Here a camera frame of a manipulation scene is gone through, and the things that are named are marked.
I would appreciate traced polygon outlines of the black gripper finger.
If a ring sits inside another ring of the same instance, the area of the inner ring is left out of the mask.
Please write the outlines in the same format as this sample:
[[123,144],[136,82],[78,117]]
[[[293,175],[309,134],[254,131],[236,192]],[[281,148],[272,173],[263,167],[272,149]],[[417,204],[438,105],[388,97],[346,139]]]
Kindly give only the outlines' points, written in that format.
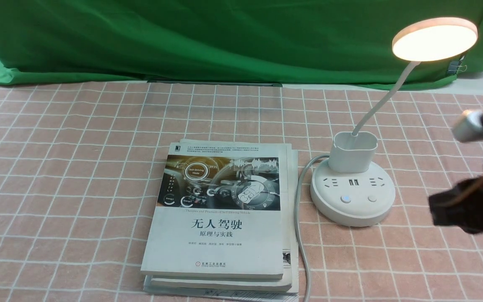
[[483,234],[483,175],[464,179],[428,197],[433,225]]

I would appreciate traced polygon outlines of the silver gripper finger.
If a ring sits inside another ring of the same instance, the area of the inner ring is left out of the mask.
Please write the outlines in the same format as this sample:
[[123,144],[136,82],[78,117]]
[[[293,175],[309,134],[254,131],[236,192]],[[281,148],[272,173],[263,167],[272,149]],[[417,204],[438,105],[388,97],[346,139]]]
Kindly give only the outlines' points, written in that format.
[[452,135],[460,143],[483,141],[483,110],[466,110],[452,127]]

